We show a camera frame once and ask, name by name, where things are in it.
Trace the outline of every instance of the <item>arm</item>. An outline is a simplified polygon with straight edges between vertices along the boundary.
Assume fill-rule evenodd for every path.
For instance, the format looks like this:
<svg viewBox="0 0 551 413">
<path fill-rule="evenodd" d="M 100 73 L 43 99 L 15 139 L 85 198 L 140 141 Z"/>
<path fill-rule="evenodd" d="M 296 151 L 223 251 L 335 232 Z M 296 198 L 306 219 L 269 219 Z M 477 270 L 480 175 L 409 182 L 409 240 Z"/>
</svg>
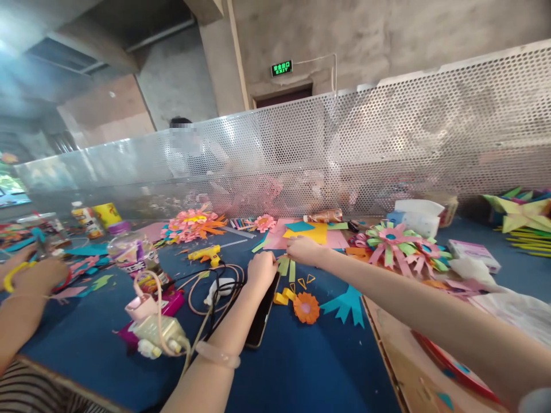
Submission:
<svg viewBox="0 0 551 413">
<path fill-rule="evenodd" d="M 239 356 L 262 298 L 277 272 L 272 252 L 256 254 L 249 263 L 249 281 L 231 310 L 208 340 L 223 353 Z M 226 409 L 234 369 L 198 355 L 168 399 L 163 413 L 222 413 Z"/>
<path fill-rule="evenodd" d="M 336 275 L 427 336 L 473 370 L 511 411 L 529 392 L 551 387 L 551 352 L 517 328 L 434 288 L 327 250 L 308 238 L 290 240 L 288 255 Z"/>
<path fill-rule="evenodd" d="M 63 262 L 49 258 L 17 274 L 15 291 L 0 306 L 0 376 L 38 328 L 47 296 L 68 271 Z"/>
</svg>

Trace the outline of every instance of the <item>perforated metal panel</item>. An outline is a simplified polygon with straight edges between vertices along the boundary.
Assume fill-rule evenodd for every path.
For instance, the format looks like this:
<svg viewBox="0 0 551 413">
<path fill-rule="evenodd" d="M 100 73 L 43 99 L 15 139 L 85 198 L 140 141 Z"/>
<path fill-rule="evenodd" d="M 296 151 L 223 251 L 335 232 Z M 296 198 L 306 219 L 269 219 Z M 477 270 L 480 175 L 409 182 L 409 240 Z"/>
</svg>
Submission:
<svg viewBox="0 0 551 413">
<path fill-rule="evenodd" d="M 41 211 L 381 215 L 443 191 L 551 185 L 551 42 L 19 165 Z"/>
</svg>

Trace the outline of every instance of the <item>striped shirt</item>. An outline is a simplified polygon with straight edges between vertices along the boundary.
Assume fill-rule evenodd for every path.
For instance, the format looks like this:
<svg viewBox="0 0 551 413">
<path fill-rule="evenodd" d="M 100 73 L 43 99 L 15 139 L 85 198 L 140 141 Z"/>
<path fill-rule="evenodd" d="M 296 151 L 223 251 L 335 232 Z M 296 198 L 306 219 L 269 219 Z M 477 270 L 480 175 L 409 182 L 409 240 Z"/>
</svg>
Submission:
<svg viewBox="0 0 551 413">
<path fill-rule="evenodd" d="M 2 413 L 107 413 L 97 404 L 13 361 L 0 379 Z"/>
</svg>

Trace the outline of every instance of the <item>yellow scissors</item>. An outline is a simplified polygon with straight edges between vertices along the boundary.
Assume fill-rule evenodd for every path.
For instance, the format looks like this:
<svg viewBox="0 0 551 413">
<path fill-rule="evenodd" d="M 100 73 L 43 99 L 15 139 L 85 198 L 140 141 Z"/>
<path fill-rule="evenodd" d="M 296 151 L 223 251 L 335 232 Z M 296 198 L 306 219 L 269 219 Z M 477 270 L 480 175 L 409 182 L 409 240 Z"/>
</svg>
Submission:
<svg viewBox="0 0 551 413">
<path fill-rule="evenodd" d="M 11 280 L 13 279 L 13 276 L 24 269 L 34 267 L 38 261 L 44 258 L 47 258 L 48 256 L 49 255 L 46 252 L 45 244 L 40 239 L 36 239 L 36 254 L 35 254 L 36 260 L 31 262 L 28 262 L 28 261 L 22 262 L 13 270 L 8 272 L 6 277 L 4 278 L 4 289 L 10 294 L 13 293 L 14 288 L 11 282 Z"/>
</svg>

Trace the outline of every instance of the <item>yellow container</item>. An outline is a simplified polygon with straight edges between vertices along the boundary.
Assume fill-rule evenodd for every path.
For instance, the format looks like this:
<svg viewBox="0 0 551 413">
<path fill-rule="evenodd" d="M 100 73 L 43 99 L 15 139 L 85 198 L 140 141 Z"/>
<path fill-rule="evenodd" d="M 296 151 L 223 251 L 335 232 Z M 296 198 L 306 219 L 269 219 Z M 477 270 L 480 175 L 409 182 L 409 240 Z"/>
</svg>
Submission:
<svg viewBox="0 0 551 413">
<path fill-rule="evenodd" d="M 112 203 L 96 205 L 93 206 L 92 209 L 96 213 L 96 217 L 98 217 L 98 219 L 102 222 L 105 229 L 108 229 L 109 225 L 113 225 L 117 222 L 122 221 L 122 218 L 117 212 L 115 205 L 113 205 Z"/>
</svg>

